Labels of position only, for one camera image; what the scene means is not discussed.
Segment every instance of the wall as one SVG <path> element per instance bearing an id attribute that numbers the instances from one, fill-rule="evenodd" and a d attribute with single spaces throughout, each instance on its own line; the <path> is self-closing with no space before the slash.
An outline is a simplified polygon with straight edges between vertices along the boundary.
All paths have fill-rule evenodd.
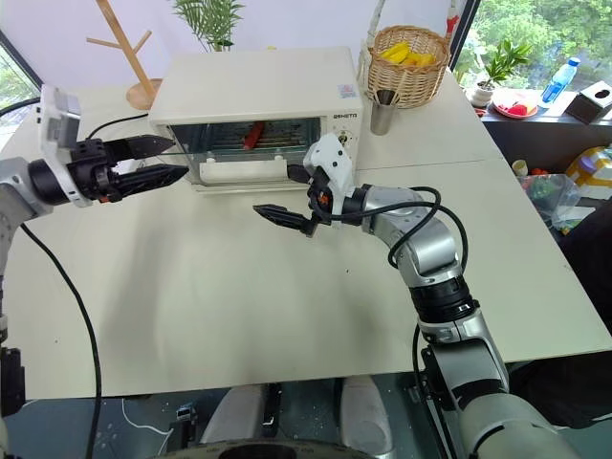
<path id="1" fill-rule="evenodd" d="M 178 53 L 199 53 L 171 0 L 111 0 L 127 36 L 136 43 L 153 32 L 139 53 L 149 77 L 161 77 Z M 236 50 L 349 46 L 357 61 L 376 0 L 242 0 Z M 446 30 L 450 0 L 387 0 L 381 27 L 411 24 Z M 464 5 L 458 0 L 457 5 Z M 94 0 L 0 0 L 0 29 L 44 82 L 64 88 L 129 83 L 132 74 L 116 49 L 85 42 L 115 41 Z"/>

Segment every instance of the green leaves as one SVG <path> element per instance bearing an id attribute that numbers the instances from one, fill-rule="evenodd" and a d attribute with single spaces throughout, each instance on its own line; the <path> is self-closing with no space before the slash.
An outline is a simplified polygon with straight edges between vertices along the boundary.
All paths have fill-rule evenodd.
<path id="1" fill-rule="evenodd" d="M 174 0 L 174 11 L 181 16 L 201 43 L 215 51 L 229 47 L 231 30 L 242 19 L 238 11 L 244 8 L 235 0 Z"/>
<path id="2" fill-rule="evenodd" d="M 502 40 L 495 49 L 491 61 L 485 65 L 489 80 L 485 86 L 491 87 L 493 83 L 506 80 L 514 74 L 514 69 L 521 64 L 527 64 L 527 55 L 532 51 L 531 45 L 526 43 L 515 46 L 508 39 Z"/>

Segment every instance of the metal cup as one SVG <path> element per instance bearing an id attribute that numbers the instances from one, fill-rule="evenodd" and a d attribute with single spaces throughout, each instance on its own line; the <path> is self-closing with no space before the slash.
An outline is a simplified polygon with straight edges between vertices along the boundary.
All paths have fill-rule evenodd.
<path id="1" fill-rule="evenodd" d="M 370 131 L 377 136 L 383 136 L 389 132 L 391 120 L 395 113 L 395 105 L 391 105 L 391 100 L 395 96 L 395 91 L 381 89 L 376 92 L 376 98 L 372 102 L 372 118 L 370 119 Z"/>

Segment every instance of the robotic arm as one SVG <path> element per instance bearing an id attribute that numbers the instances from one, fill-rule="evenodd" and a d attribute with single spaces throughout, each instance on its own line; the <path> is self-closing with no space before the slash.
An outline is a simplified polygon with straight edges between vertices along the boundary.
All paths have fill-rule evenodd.
<path id="1" fill-rule="evenodd" d="M 333 134 L 311 147 L 304 167 L 311 176 L 310 219 L 275 205 L 254 209 L 279 226 L 311 237 L 319 223 L 361 226 L 391 249 L 389 260 L 410 291 L 428 343 L 423 358 L 431 390 L 444 409 L 457 411 L 467 455 L 578 458 L 532 406 L 509 394 L 506 367 L 463 277 L 454 238 L 425 207 L 447 210 L 439 200 L 424 203 L 407 188 L 355 187 L 351 160 Z"/>
<path id="2" fill-rule="evenodd" d="M 119 174 L 118 162 L 161 154 L 174 144 L 163 137 L 138 136 L 103 142 L 77 142 L 79 108 L 76 98 L 43 86 L 40 106 L 39 149 L 44 159 L 28 163 L 23 158 L 0 160 L 0 375 L 1 414 L 11 415 L 25 402 L 24 369 L 18 349 L 1 343 L 8 336 L 2 311 L 2 281 L 12 238 L 19 226 L 72 202 L 80 208 L 93 201 L 114 203 L 132 194 L 169 186 L 183 177 L 187 167 L 156 164 Z M 7 431 L 0 418 L 0 457 L 9 453 Z"/>

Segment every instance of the white pot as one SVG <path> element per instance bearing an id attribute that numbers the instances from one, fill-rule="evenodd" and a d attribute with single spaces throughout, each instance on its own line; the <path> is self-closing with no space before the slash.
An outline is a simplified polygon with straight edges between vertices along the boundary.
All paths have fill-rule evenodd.
<path id="1" fill-rule="evenodd" d="M 488 89 L 482 89 L 480 86 L 475 86 L 471 88 L 471 91 L 468 95 L 468 100 L 471 105 L 478 108 L 484 108 L 489 105 L 491 99 L 493 97 L 493 91 L 489 91 Z"/>

